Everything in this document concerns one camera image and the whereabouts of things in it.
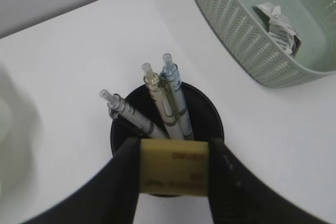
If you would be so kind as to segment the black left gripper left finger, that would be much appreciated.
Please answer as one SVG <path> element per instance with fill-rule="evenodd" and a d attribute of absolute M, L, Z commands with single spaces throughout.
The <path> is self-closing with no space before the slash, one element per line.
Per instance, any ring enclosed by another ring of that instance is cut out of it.
<path fill-rule="evenodd" d="M 133 223 L 140 193 L 140 143 L 137 137 L 128 138 L 95 177 L 27 223 Z"/>

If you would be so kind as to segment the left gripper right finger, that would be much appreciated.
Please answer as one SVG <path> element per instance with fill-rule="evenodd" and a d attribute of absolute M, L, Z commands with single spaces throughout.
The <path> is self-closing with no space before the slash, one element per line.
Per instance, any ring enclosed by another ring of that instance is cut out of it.
<path fill-rule="evenodd" d="M 218 138 L 208 141 L 213 223 L 323 223 L 273 191 Z"/>

